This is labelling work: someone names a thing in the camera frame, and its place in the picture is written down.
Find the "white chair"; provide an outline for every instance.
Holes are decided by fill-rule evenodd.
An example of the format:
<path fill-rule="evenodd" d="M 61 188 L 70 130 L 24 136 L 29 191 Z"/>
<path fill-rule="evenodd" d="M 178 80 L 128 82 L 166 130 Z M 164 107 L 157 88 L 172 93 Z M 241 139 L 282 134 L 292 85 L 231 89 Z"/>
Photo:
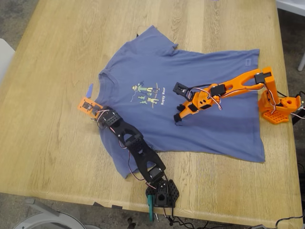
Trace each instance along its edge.
<path fill-rule="evenodd" d="M 276 5 L 279 9 L 305 16 L 305 0 L 276 0 Z M 304 66 L 305 53 L 297 69 L 302 71 Z"/>
<path fill-rule="evenodd" d="M 5 40 L 0 39 L 0 83 L 4 74 L 14 56 L 15 51 L 10 47 Z"/>
<path fill-rule="evenodd" d="M 26 218 L 14 229 L 100 229 L 94 225 L 83 225 L 76 216 L 55 211 L 34 198 L 25 199 L 25 204 L 39 213 Z"/>

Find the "cartoon figure print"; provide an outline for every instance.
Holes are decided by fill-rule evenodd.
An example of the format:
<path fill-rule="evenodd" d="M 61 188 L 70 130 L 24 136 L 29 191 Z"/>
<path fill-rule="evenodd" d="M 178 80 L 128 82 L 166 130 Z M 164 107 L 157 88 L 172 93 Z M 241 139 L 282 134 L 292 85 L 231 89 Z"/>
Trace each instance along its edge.
<path fill-rule="evenodd" d="M 158 88 L 158 84 L 156 83 L 156 87 L 144 87 L 143 81 L 138 83 L 137 85 L 132 86 L 132 89 L 134 91 L 134 95 L 132 96 L 131 102 L 133 100 L 133 97 L 137 92 L 140 92 L 141 96 L 138 96 L 137 98 L 140 99 L 140 104 L 151 104 L 152 108 L 154 104 L 157 104 L 159 99 L 157 99 L 158 92 L 160 88 Z"/>

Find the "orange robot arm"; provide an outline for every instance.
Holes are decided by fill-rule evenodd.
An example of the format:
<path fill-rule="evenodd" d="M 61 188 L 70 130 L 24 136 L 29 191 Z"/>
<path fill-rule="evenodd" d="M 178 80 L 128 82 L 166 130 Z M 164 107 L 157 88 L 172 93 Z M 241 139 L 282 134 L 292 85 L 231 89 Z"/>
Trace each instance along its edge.
<path fill-rule="evenodd" d="M 244 85 L 250 79 L 255 79 L 255 84 L 251 86 Z M 229 81 L 216 84 L 213 83 L 208 87 L 201 89 L 199 87 L 188 88 L 180 83 L 174 87 L 174 92 L 182 95 L 187 99 L 177 109 L 180 113 L 174 115 L 175 122 L 179 122 L 189 114 L 195 114 L 200 110 L 210 108 L 213 104 L 218 104 L 220 99 L 243 94 L 249 91 L 258 91 L 266 88 L 261 99 L 258 102 L 259 111 L 262 112 L 263 118 L 273 124 L 287 122 L 290 113 L 295 112 L 301 107 L 300 96 L 279 98 L 275 86 L 275 79 L 270 67 L 264 68 L 262 71 L 255 69 L 243 73 Z"/>

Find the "wooden table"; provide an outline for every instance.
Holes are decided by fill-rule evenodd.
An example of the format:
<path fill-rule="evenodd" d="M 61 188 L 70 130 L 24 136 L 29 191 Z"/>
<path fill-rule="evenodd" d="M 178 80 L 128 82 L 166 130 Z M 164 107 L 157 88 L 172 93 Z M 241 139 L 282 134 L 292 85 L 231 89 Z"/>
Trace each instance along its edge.
<path fill-rule="evenodd" d="M 77 105 L 90 83 L 96 98 L 99 71 L 149 25 L 184 50 L 259 48 L 259 67 L 287 93 L 274 0 L 41 0 L 0 87 L 0 192 L 148 211 L 146 185 L 116 172 Z M 260 123 L 265 163 L 160 153 L 180 191 L 175 215 L 267 227 L 301 215 L 291 122 Z"/>

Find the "gray floor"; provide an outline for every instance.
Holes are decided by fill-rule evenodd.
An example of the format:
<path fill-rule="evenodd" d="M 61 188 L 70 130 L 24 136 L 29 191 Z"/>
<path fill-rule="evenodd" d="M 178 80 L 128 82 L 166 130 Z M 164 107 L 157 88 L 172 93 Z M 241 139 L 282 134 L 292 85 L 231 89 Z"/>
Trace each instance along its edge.
<path fill-rule="evenodd" d="M 31 14 L 38 0 L 0 0 L 0 38 L 6 40 L 11 47 L 17 48 L 25 31 Z M 291 96 L 295 96 L 300 90 L 305 91 L 305 70 L 297 71 L 299 60 L 305 52 L 305 17 L 298 16 L 283 10 L 279 10 L 279 18 L 282 32 L 285 65 L 288 79 L 288 89 Z M 305 121 L 294 125 L 295 146 L 298 162 L 305 165 Z M 20 220 L 34 213 L 32 209 L 23 204 L 24 197 L 0 193 L 0 229 L 11 229 Z M 92 224 L 102 229 L 125 229 L 127 218 L 132 217 L 137 224 L 136 228 L 184 228 L 175 225 L 170 227 L 163 215 L 159 215 L 160 222 L 150 223 L 148 214 L 112 208 L 78 205 L 52 200 L 41 202 L 53 207 L 55 210 L 72 213 L 75 210 L 80 213 L 80 220 L 84 224 Z M 195 228 L 203 227 L 206 221 L 184 219 L 194 224 Z M 217 226 L 210 223 L 208 228 Z M 244 226 L 233 225 L 228 228 L 243 229 Z"/>

